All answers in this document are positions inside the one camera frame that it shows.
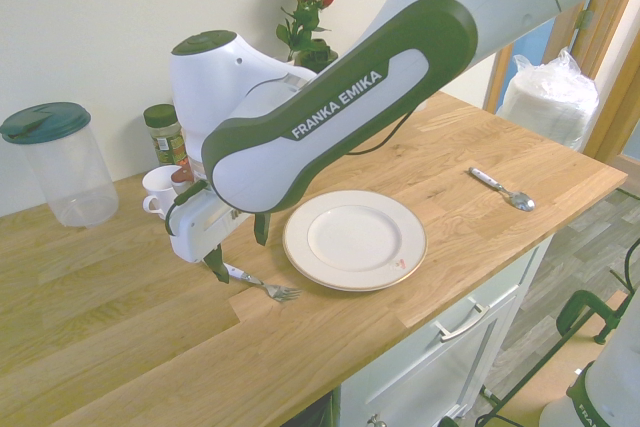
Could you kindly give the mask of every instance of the drawer handle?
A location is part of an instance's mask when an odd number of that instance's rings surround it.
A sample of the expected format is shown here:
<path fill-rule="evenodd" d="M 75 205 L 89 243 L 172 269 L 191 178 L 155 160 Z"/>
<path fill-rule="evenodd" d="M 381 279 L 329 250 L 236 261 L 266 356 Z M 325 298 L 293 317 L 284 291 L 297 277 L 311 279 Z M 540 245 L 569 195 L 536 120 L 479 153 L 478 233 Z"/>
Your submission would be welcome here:
<path fill-rule="evenodd" d="M 442 334 L 442 337 L 440 337 L 440 342 L 449 342 L 450 340 L 453 340 L 456 337 L 460 337 L 466 331 L 472 329 L 474 325 L 476 325 L 478 322 L 480 322 L 485 317 L 485 315 L 487 315 L 489 313 L 489 310 L 491 309 L 491 306 L 488 305 L 486 307 L 483 307 L 480 304 L 475 304 L 473 306 L 473 308 L 475 310 L 477 310 L 480 315 L 478 315 L 475 319 L 470 320 L 466 324 L 461 325 L 458 330 L 454 330 L 453 332 L 449 332 L 437 320 L 434 322 L 434 325 L 438 329 L 440 329 L 440 333 Z"/>

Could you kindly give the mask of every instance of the flower vase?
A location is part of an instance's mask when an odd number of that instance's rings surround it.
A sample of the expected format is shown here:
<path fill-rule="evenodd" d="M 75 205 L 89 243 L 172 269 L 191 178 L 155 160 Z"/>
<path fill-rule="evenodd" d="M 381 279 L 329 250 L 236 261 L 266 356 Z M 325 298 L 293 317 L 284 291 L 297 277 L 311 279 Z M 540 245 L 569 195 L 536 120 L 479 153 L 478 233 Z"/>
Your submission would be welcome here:
<path fill-rule="evenodd" d="M 298 52 L 298 55 L 296 55 L 295 65 L 306 67 L 307 69 L 314 71 L 316 74 L 319 74 L 337 58 L 338 54 L 329 47 L 323 50 L 303 50 Z"/>

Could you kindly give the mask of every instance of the white plate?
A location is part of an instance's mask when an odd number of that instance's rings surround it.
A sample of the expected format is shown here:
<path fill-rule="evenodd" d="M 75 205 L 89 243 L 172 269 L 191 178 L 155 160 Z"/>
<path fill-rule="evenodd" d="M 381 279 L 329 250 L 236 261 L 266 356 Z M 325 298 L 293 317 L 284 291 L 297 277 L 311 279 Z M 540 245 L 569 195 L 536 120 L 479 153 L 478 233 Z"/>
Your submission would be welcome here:
<path fill-rule="evenodd" d="M 374 192 L 343 190 L 300 206 L 284 231 L 284 249 L 305 276 L 346 291 L 383 289 L 405 279 L 427 252 L 420 220 Z"/>

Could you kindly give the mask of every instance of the mug handle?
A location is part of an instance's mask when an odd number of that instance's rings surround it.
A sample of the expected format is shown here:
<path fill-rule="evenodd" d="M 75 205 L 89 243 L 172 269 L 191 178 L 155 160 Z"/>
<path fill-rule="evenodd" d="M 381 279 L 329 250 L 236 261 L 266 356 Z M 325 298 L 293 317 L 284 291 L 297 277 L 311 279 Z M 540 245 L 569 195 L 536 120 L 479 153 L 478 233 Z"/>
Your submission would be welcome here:
<path fill-rule="evenodd" d="M 153 200 L 158 201 L 158 198 L 155 195 L 148 195 L 147 197 L 145 197 L 142 201 L 142 208 L 145 210 L 145 212 L 149 212 L 150 214 L 160 214 L 164 217 L 164 212 L 162 212 L 161 209 L 151 208 L 151 201 Z"/>

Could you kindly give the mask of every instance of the clear plastic jar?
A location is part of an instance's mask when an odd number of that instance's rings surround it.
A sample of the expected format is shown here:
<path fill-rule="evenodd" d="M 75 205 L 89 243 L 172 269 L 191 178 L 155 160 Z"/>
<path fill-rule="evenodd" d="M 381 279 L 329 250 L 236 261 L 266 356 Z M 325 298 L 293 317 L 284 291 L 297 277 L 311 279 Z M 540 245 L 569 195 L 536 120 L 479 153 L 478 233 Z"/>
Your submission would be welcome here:
<path fill-rule="evenodd" d="M 93 227 L 118 210 L 118 194 L 89 129 L 91 115 L 70 102 L 22 110 L 0 126 L 22 148 L 62 225 Z"/>

